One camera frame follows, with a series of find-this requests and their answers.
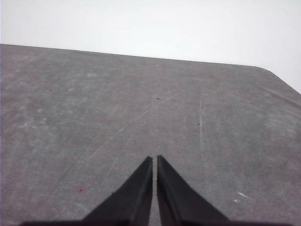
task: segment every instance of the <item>white background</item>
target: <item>white background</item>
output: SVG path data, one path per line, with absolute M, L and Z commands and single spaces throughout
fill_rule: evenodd
M 1 42 L 259 66 L 301 93 L 301 0 L 1 0 Z

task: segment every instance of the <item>black prong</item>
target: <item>black prong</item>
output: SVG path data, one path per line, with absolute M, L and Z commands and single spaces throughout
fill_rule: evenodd
M 147 157 L 128 180 L 84 221 L 147 226 L 152 199 L 152 158 Z
M 228 221 L 196 193 L 162 155 L 158 156 L 157 193 L 162 226 L 208 220 Z

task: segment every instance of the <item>red spot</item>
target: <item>red spot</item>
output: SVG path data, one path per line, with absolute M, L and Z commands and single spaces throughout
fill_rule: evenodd
M 86 192 L 87 192 L 87 188 L 86 187 L 79 187 L 77 189 L 77 193 L 78 194 L 86 194 Z

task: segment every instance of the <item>gray surface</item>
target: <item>gray surface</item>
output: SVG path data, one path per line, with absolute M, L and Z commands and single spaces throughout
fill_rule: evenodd
M 231 219 L 300 225 L 301 96 L 273 73 L 10 45 L 1 66 L 1 225 L 81 219 L 157 154 Z

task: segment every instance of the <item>gray tabletop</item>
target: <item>gray tabletop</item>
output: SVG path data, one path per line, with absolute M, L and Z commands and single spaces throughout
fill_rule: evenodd
M 230 219 L 301 225 L 301 95 L 273 73 L 1 45 L 1 75 L 1 225 L 81 219 L 158 154 Z

